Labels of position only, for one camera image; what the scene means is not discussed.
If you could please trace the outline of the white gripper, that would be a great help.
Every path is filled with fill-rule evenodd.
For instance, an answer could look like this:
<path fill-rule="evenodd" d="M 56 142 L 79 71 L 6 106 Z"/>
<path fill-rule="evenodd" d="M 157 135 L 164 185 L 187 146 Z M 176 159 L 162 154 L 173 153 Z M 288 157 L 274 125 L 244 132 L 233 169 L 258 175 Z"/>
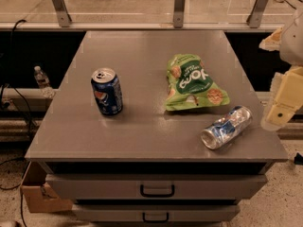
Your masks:
<path fill-rule="evenodd" d="M 272 79 L 260 125 L 267 131 L 278 131 L 303 106 L 303 9 L 297 9 L 283 28 L 276 29 L 258 47 L 267 51 L 280 49 L 283 61 L 298 65 L 284 74 L 275 73 Z"/>

